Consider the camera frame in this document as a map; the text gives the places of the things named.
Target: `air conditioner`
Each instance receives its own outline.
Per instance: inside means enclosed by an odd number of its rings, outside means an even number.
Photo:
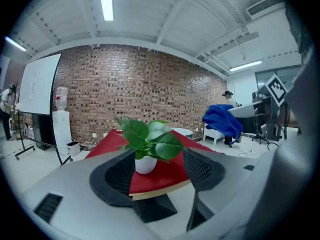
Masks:
[[[246,9],[246,12],[254,21],[262,16],[270,14],[274,11],[285,7],[284,0],[261,0]]]

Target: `floor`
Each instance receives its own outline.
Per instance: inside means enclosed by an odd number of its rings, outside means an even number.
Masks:
[[[235,157],[258,159],[263,152],[268,150],[265,143],[259,145],[259,142],[256,140],[251,141],[248,137],[242,137],[241,143],[235,143],[233,148],[224,145],[223,139],[218,140],[216,145],[214,145],[213,140],[208,139],[199,141],[199,143],[217,152]],[[29,147],[34,145],[34,142],[25,140],[24,144]],[[0,154],[2,154],[0,156],[0,165],[7,182],[16,196],[21,195],[33,184],[60,166],[54,148],[43,151],[35,147],[35,151],[31,149],[17,160],[14,152],[17,153],[20,149],[22,149],[21,141],[6,141],[2,125],[0,125]],[[73,160],[82,160],[88,153],[88,151],[82,151]],[[161,239],[170,239],[184,233],[191,214],[194,192],[193,186],[189,184],[169,193],[168,195],[178,213],[166,219],[148,223],[147,226]]]

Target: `person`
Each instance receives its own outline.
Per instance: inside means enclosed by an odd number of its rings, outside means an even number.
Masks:
[[[228,104],[232,105],[234,108],[237,107],[241,107],[242,104],[238,103],[233,97],[232,95],[234,95],[231,91],[226,90],[224,92],[224,94],[222,94],[222,96],[224,96],[226,98],[226,101],[228,102]]]
[[[14,104],[12,94],[15,93],[16,90],[17,90],[16,85],[12,83],[10,87],[4,90],[1,94],[0,117],[2,120],[3,129],[4,129],[4,133],[7,141],[13,140],[10,134],[9,119],[10,119],[11,110],[13,109],[13,104]]]
[[[226,98],[226,101],[228,102],[228,104],[232,105],[234,108],[237,108],[237,107],[241,107],[242,104],[238,103],[233,97],[232,95],[234,95],[231,91],[229,90],[226,90],[224,92],[224,94],[222,94],[222,96],[224,96]],[[232,147],[230,145],[230,143],[232,142],[232,138],[236,138],[235,136],[227,136],[227,135],[224,135],[224,144],[225,145],[228,145],[229,147]],[[241,142],[241,137],[240,139],[238,139],[236,141],[237,143],[240,143]]]

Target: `blue cloth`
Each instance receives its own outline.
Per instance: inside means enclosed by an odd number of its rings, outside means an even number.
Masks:
[[[202,118],[207,129],[214,129],[229,137],[235,136],[235,141],[230,145],[240,138],[244,130],[243,125],[228,111],[233,108],[228,104],[211,105]]]

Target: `ceiling light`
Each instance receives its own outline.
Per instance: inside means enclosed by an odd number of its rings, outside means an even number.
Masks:
[[[242,65],[242,66],[236,66],[236,67],[230,68],[230,71],[241,70],[241,69],[244,69],[244,68],[247,68],[247,67],[259,65],[259,64],[261,64],[261,63],[262,63],[262,61],[259,60],[259,61],[256,61],[256,62],[244,64],[244,65]]]
[[[27,49],[24,48],[22,45],[18,44],[17,42],[13,41],[10,37],[5,36],[4,39],[8,41],[10,44],[14,45],[15,47],[18,47],[22,51],[26,51]]]
[[[114,9],[112,0],[101,0],[103,18],[105,21],[114,20]]]

